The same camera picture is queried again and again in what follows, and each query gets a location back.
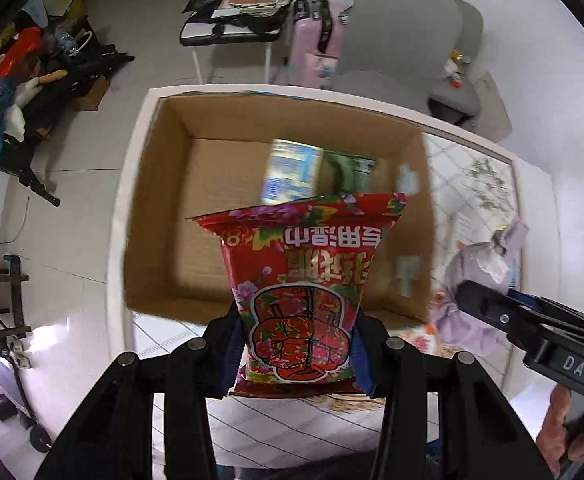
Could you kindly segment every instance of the purple cloth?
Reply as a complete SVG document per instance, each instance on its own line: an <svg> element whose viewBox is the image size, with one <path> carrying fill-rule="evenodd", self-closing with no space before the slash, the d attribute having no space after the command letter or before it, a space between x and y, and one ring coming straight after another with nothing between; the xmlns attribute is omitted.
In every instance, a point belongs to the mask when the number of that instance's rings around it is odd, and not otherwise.
<svg viewBox="0 0 584 480"><path fill-rule="evenodd" d="M467 246L454 255L446 271L445 299L430 310L430 322L443 343L479 356L495 349L500 331L459 310L454 294L465 280L507 293L510 273L501 271L517 256L529 230L517 217L507 228L496 231L491 241Z"/></svg>

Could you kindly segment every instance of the gray office chair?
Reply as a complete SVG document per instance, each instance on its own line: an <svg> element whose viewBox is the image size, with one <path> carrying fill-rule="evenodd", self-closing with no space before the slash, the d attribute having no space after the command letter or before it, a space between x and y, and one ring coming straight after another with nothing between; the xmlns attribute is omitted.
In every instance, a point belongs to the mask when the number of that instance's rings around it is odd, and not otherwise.
<svg viewBox="0 0 584 480"><path fill-rule="evenodd" d="M429 115L461 27L454 0L354 0L332 89Z"/></svg>

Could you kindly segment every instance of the red cloth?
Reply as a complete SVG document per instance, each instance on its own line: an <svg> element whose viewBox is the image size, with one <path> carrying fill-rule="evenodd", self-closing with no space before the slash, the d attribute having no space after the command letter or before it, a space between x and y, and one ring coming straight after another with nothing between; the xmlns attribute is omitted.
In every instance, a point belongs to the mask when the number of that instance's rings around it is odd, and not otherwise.
<svg viewBox="0 0 584 480"><path fill-rule="evenodd" d="M38 27L24 28L16 42L10 47L0 62L0 78L10 75L16 63L32 52L40 50L43 44L41 29Z"/></svg>

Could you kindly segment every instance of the open cardboard box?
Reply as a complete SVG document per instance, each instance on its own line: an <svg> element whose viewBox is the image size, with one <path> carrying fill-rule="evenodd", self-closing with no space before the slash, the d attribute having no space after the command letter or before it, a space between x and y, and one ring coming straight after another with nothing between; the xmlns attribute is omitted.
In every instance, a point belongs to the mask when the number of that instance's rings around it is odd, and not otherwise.
<svg viewBox="0 0 584 480"><path fill-rule="evenodd" d="M416 172L419 191L377 249L362 307L388 329L427 320L434 217L420 128L365 108L256 92L165 97L149 124L123 260L129 309L201 324L227 312L219 240L186 218L259 204L279 138L377 158L370 192L394 191L400 164ZM412 276L399 275L402 256L417 257Z"/></svg>

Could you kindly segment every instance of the white plush toy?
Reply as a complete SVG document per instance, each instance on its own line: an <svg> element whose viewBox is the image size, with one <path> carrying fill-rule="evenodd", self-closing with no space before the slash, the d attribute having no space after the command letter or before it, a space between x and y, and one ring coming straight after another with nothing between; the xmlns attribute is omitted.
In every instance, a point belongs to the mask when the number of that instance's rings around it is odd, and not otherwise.
<svg viewBox="0 0 584 480"><path fill-rule="evenodd" d="M67 75L67 70L56 70L51 74L33 77L25 83L16 87L14 104L5 111L5 134L14 137L19 142L23 141L25 135L25 118L23 108L34 99L46 83L57 81Z"/></svg>

